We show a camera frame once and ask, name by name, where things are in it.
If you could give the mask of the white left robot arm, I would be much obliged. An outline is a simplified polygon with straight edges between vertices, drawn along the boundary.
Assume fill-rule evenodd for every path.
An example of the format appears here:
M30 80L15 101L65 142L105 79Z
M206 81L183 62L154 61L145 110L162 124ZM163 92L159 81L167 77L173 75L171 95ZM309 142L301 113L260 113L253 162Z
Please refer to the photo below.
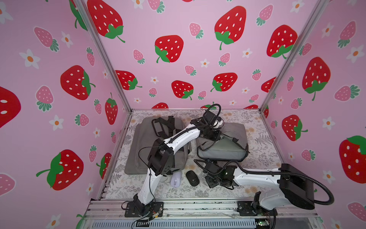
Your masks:
M133 197L135 209L140 214L145 215L154 208L154 192L163 175L171 169L176 152L192 140L202 136L204 132L215 135L223 125L224 121L214 121L212 125L189 124L179 133L152 147L148 156L147 175L143 187Z

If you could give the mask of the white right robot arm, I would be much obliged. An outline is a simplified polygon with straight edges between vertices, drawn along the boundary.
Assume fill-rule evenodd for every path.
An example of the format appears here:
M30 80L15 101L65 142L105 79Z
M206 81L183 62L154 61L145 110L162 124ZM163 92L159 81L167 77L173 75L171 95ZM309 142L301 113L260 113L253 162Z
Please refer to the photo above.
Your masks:
M314 210L313 183L305 178L292 175L275 175L275 172L300 173L289 164L279 169L250 169L243 172L238 166L222 168L215 163L206 162L204 173L209 188L221 186L233 190L239 186L264 186L271 188L267 192L257 191L253 201L237 202L237 211L241 216L277 215L275 208L293 205L304 210Z

